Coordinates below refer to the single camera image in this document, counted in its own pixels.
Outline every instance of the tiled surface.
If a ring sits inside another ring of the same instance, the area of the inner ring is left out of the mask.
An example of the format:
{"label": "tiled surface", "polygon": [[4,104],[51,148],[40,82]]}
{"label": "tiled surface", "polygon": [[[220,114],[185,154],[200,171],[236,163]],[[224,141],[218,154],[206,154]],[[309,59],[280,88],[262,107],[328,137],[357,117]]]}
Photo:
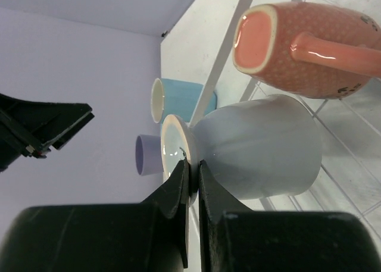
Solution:
{"label": "tiled surface", "polygon": [[[252,5],[290,0],[254,0]],[[362,11],[381,23],[381,0],[307,0]],[[163,77],[203,83],[238,0],[196,0],[161,45]],[[249,77],[235,70],[229,57],[216,91],[218,106],[240,100]],[[251,96],[284,93],[263,83]],[[274,210],[346,211],[368,228],[381,252],[381,80],[373,79],[342,101],[300,98],[314,115],[323,142],[318,178],[305,193],[267,200]],[[243,202],[263,210],[260,200]],[[198,239],[189,239],[198,243]],[[189,271],[200,271],[190,256]]]}

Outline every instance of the lavender wall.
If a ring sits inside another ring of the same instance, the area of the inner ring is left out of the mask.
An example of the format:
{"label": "lavender wall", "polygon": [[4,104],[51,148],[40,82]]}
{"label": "lavender wall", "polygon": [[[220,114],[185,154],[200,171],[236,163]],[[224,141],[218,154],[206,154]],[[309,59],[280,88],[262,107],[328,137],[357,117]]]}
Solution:
{"label": "lavender wall", "polygon": [[0,238],[25,207],[137,202],[160,185],[135,169],[136,135],[159,134],[149,110],[159,38],[3,8],[0,31],[1,93],[87,102],[95,114],[61,151],[0,174]]}

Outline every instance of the light blue mug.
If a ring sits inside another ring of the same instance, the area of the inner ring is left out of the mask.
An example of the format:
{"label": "light blue mug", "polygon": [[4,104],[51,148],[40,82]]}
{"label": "light blue mug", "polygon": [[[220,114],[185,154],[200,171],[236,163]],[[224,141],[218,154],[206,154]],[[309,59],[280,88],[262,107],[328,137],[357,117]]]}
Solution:
{"label": "light blue mug", "polygon": [[[151,114],[156,123],[163,123],[169,114],[190,122],[202,91],[199,83],[181,80],[155,79],[151,91]],[[213,93],[205,115],[217,108],[217,95]]]}

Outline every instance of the wire rack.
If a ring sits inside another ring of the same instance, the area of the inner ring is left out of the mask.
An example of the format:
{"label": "wire rack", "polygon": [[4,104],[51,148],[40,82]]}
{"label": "wire rack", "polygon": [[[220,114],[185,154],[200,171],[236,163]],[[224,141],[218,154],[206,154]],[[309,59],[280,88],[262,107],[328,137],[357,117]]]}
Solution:
{"label": "wire rack", "polygon": [[[345,0],[292,1],[352,8],[381,21],[381,3],[374,0],[364,0],[363,3],[353,0],[351,3]],[[369,11],[365,5],[372,3],[372,11]],[[251,5],[255,5],[255,0],[239,0],[193,113],[191,125],[202,118],[230,55],[236,23]],[[296,98],[315,119],[323,141],[321,170],[315,183],[301,195],[242,202],[253,210],[350,212],[368,228],[381,252],[381,80],[370,80],[361,91],[345,99],[323,100],[302,98],[251,79],[239,101],[275,93]],[[199,237],[198,207],[192,207],[190,212]]]}

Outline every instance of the mug handle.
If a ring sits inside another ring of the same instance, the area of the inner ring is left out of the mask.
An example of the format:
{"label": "mug handle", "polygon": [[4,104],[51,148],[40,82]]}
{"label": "mug handle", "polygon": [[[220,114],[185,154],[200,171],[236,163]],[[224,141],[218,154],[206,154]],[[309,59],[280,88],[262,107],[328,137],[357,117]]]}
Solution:
{"label": "mug handle", "polygon": [[381,51],[329,42],[301,32],[291,43],[291,57],[295,61],[311,62],[338,70],[381,77]]}

